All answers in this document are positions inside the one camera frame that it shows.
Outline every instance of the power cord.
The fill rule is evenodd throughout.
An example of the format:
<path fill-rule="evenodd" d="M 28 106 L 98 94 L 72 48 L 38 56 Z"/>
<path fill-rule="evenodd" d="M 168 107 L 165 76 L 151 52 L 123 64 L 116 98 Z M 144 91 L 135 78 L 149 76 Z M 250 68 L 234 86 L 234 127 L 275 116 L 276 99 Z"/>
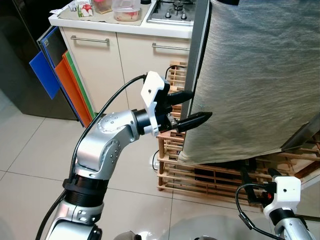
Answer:
<path fill-rule="evenodd" d="M 152 168 L 155 171 L 158 171 L 158 169 L 155 168 L 155 156 L 156 154 L 159 152 L 159 150 L 157 150 L 154 154 L 153 154 L 153 158 L 152 158 Z"/>
<path fill-rule="evenodd" d="M 100 112 L 95 116 L 95 118 L 92 120 L 92 122 L 89 124 L 89 126 L 83 131 L 80 139 L 78 140 L 74 151 L 73 151 L 73 155 L 72 155 L 72 159 L 71 159 L 71 165 L 70 165 L 70 172 L 69 172 L 69 183 L 71 182 L 71 180 L 74 177 L 74 168 L 76 165 L 76 159 L 77 159 L 77 151 L 79 148 L 79 145 L 81 143 L 81 141 L 85 138 L 85 136 L 88 134 L 88 132 L 90 131 L 90 129 L 95 125 L 95 123 L 98 121 L 98 119 L 100 118 L 100 116 L 106 111 L 106 109 L 109 107 L 109 105 L 115 100 L 115 98 L 124 90 L 126 89 L 128 86 L 130 86 L 131 84 L 133 84 L 134 82 L 140 80 L 140 79 L 146 79 L 147 75 L 140 75 L 137 76 L 135 78 L 133 78 L 132 80 L 128 81 L 125 85 L 123 85 L 107 102 L 106 104 L 103 106 L 103 108 L 100 110 Z M 49 219 L 49 217 L 51 216 L 51 214 L 53 213 L 53 211 L 56 209 L 56 207 L 58 206 L 58 204 L 62 201 L 62 199 L 65 197 L 67 191 L 63 190 L 63 192 L 61 193 L 61 195 L 55 200 L 55 202 L 52 204 L 52 206 L 50 207 L 50 209 L 48 210 L 48 212 L 46 213 L 46 215 L 44 216 L 41 225 L 39 227 L 39 230 L 36 234 L 35 240 L 40 240 L 41 235 L 44 231 L 44 228 L 46 226 L 46 223 Z"/>
<path fill-rule="evenodd" d="M 181 65 L 172 65 L 172 66 L 170 66 L 170 67 L 168 67 L 168 68 L 166 69 L 164 79 L 167 79 L 168 71 L 169 71 L 170 69 L 172 69 L 172 68 L 175 68 L 175 67 L 180 67 L 180 68 L 183 68 L 183 69 L 185 69 L 185 68 L 186 68 L 186 66 L 181 66 Z"/>
<path fill-rule="evenodd" d="M 261 189 L 265 189 L 266 186 L 265 185 L 262 185 L 262 184 L 257 184 L 257 183 L 247 183 L 247 184 L 243 184 L 243 185 L 240 185 L 236 191 L 235 191 L 235 204 L 236 204 L 236 207 L 238 208 L 238 211 L 239 211 L 239 217 L 241 218 L 241 220 L 245 223 L 245 225 L 250 229 L 250 230 L 255 230 L 257 231 L 258 233 L 262 234 L 262 235 L 265 235 L 269 238 L 272 238 L 272 239 L 276 239 L 276 240 L 285 240 L 283 239 L 282 237 L 278 237 L 276 235 L 273 235 L 271 233 L 268 233 L 266 231 L 263 231 L 261 230 L 260 228 L 257 228 L 254 223 L 250 220 L 250 218 L 242 211 L 241 207 L 240 207 L 240 203 L 239 203 L 239 192 L 241 189 L 245 188 L 245 187 L 249 187 L 249 186 L 252 186 L 252 187 L 257 187 L 257 188 L 261 188 Z"/>

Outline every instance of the white floor tile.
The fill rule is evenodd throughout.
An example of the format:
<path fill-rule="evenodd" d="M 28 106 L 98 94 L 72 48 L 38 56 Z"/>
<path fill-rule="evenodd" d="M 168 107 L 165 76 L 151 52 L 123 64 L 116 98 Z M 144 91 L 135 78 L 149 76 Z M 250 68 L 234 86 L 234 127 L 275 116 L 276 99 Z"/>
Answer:
<path fill-rule="evenodd" d="M 8 170 L 43 120 L 22 114 L 14 105 L 0 111 L 0 170 Z"/>
<path fill-rule="evenodd" d="M 212 197 L 204 197 L 204 196 L 196 196 L 192 193 L 188 192 L 181 192 L 181 191 L 173 191 L 173 198 L 177 200 L 184 200 L 194 203 L 200 203 L 200 204 L 207 204 L 212 206 L 218 206 L 218 207 L 225 207 L 230 209 L 237 209 L 236 203 L 233 201 L 233 199 L 230 199 L 230 201 L 221 201 L 218 199 L 214 199 Z M 241 208 L 244 211 L 250 211 L 255 213 L 261 213 L 260 207 L 255 206 L 248 206 L 248 205 L 241 205 Z"/>
<path fill-rule="evenodd" d="M 170 240 L 194 240 L 210 236 L 217 240 L 268 240 L 257 232 L 250 231 L 238 217 L 238 211 L 174 199 L 172 202 Z M 270 232 L 269 221 L 259 213 L 248 212 L 253 223 Z"/>
<path fill-rule="evenodd" d="M 64 180 L 84 129 L 77 121 L 46 118 L 9 172 Z"/>
<path fill-rule="evenodd" d="M 5 109 L 8 105 L 13 105 L 13 103 L 5 95 L 5 93 L 0 89 L 0 111 Z"/>
<path fill-rule="evenodd" d="M 297 214 L 320 218 L 320 182 L 301 191 Z"/>
<path fill-rule="evenodd" d="M 171 198 L 172 191 L 157 189 L 158 177 L 152 168 L 152 157 L 158 150 L 158 140 L 151 134 L 143 135 L 122 151 L 109 188 Z"/>
<path fill-rule="evenodd" d="M 142 240 L 168 240 L 171 203 L 166 197 L 108 189 L 97 223 L 104 232 L 102 240 L 127 231 L 141 235 Z"/>
<path fill-rule="evenodd" d="M 309 231 L 313 234 L 316 240 L 320 240 L 320 222 L 306 221 Z"/>
<path fill-rule="evenodd" d="M 60 181 L 7 172 L 0 181 L 0 239 L 34 240 L 62 190 Z"/>
<path fill-rule="evenodd" d="M 5 171 L 0 171 L 0 180 L 2 179 L 2 177 L 5 175 Z"/>

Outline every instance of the plastic food container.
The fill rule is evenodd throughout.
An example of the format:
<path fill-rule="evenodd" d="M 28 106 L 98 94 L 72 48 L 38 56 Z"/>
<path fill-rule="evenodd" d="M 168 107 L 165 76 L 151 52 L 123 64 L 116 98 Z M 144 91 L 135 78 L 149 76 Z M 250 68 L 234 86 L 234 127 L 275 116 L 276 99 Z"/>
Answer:
<path fill-rule="evenodd" d="M 98 14 L 106 14 L 112 11 L 112 0 L 93 0 L 93 4 Z"/>
<path fill-rule="evenodd" d="M 138 20 L 141 0 L 113 0 L 112 10 L 114 18 L 121 22 Z"/>

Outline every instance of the wooden crate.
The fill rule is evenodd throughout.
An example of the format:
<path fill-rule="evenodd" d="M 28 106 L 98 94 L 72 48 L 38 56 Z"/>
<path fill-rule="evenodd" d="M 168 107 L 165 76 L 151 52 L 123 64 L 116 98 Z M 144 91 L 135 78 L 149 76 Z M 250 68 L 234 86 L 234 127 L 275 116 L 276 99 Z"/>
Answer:
<path fill-rule="evenodd" d="M 172 65 L 187 64 L 184 62 L 171 62 Z M 170 93 L 184 90 L 186 69 L 175 67 L 168 71 L 167 81 L 170 83 Z M 173 106 L 171 113 L 179 119 L 181 104 Z M 226 202 L 234 202 L 235 192 L 242 184 L 239 170 L 210 166 L 207 164 L 187 165 L 178 162 L 178 155 L 182 151 L 185 133 L 175 130 L 161 133 L 157 136 L 159 143 L 158 189 L 186 192 L 199 197 L 210 197 Z M 268 168 L 274 168 L 285 176 L 303 178 L 315 169 L 320 168 L 320 135 L 316 134 L 306 147 L 295 152 L 281 152 L 259 156 L 255 158 L 256 169 L 249 172 L 253 183 L 270 182 L 271 176 Z M 248 204 L 245 191 L 239 194 L 239 201 Z"/>

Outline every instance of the cabinet drawer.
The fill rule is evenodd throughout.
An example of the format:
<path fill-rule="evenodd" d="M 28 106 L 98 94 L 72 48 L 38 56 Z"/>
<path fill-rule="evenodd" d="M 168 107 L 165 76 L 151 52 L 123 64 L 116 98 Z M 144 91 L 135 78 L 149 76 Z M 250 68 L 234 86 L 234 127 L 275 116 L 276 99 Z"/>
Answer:
<path fill-rule="evenodd" d="M 117 33 L 124 81 L 149 71 L 164 76 L 171 61 L 187 62 L 190 39 Z M 142 82 L 134 83 L 126 93 L 130 109 L 144 107 Z"/>
<path fill-rule="evenodd" d="M 96 112 L 124 84 L 115 32 L 63 28 Z M 126 92 L 121 93 L 107 109 L 119 112 L 128 109 Z"/>

